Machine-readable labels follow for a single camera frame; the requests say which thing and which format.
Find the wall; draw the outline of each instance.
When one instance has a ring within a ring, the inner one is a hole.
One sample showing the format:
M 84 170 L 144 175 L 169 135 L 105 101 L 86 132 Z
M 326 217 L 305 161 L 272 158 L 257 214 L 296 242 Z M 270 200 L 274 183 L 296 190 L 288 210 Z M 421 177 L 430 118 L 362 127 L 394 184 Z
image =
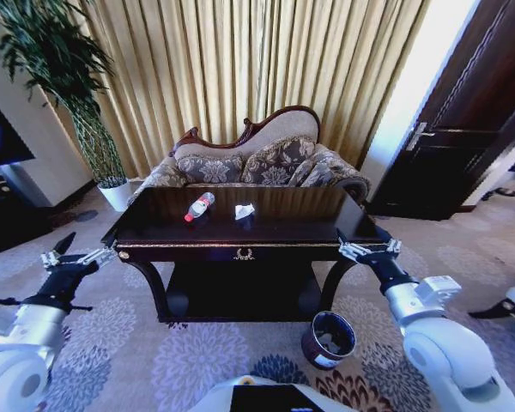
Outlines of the wall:
M 36 88 L 27 100 L 25 80 L 20 74 L 11 83 L 0 64 L 0 110 L 35 157 L 3 171 L 36 206 L 55 206 L 92 176 L 57 114 L 42 107 L 48 101 L 44 92 Z
M 500 158 L 496 159 L 490 167 L 489 175 L 482 181 L 482 183 L 471 193 L 463 206 L 473 206 L 479 203 L 481 197 L 487 191 L 490 191 L 497 186 L 500 178 L 506 174 L 511 166 L 515 164 L 515 147 L 512 148 L 509 153 L 503 154 Z
M 397 158 L 477 4 L 476 0 L 430 3 L 360 169 L 372 181 L 368 200 L 372 200 L 387 169 Z

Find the beige curtain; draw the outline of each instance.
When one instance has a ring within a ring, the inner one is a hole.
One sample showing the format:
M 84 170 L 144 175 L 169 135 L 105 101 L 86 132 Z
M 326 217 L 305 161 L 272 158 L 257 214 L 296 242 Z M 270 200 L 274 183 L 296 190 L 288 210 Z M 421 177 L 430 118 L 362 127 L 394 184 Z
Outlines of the beige curtain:
M 144 177 L 184 132 L 235 140 L 288 105 L 322 119 L 323 144 L 356 164 L 427 0 L 78 2 L 114 60 L 100 95 L 127 173 Z

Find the coffee table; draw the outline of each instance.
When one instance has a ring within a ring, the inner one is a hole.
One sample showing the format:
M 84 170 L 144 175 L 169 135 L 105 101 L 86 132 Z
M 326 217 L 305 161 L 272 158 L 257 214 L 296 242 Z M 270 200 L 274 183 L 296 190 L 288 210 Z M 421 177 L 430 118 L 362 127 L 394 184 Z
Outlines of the coffee table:
M 192 223 L 187 209 L 206 190 L 215 203 Z M 237 204 L 255 213 L 234 219 Z M 337 230 L 362 244 L 381 243 L 375 225 L 336 187 L 148 188 L 104 239 L 147 280 L 160 322 L 307 321 L 330 310 L 353 263 Z M 336 261 L 322 292 L 311 262 Z M 167 290 L 151 262 L 175 262 Z

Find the tissue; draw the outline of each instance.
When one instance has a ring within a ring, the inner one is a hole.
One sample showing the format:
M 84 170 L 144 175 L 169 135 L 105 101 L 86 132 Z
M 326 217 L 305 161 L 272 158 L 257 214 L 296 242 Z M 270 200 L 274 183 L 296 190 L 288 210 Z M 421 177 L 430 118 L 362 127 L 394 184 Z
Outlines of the tissue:
M 253 205 L 251 203 L 246 205 L 246 206 L 243 206 L 241 204 L 237 204 L 234 207 L 234 219 L 237 221 L 239 219 L 247 217 L 247 216 L 251 215 L 254 210 L 255 209 L 254 209 L 254 207 L 253 207 Z

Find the bamboo plant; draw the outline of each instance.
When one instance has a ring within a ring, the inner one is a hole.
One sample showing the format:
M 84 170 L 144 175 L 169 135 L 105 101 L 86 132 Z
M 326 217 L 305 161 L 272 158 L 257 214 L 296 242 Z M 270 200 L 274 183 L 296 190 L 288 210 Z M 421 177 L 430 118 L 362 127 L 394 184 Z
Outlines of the bamboo plant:
M 126 182 L 117 148 L 100 119 L 94 93 L 105 87 L 98 74 L 112 74 L 111 59 L 80 31 L 72 16 L 84 13 L 67 0 L 0 0 L 0 58 L 11 81 L 18 70 L 30 79 L 29 98 L 40 86 L 70 112 L 76 137 L 94 180 L 102 189 Z

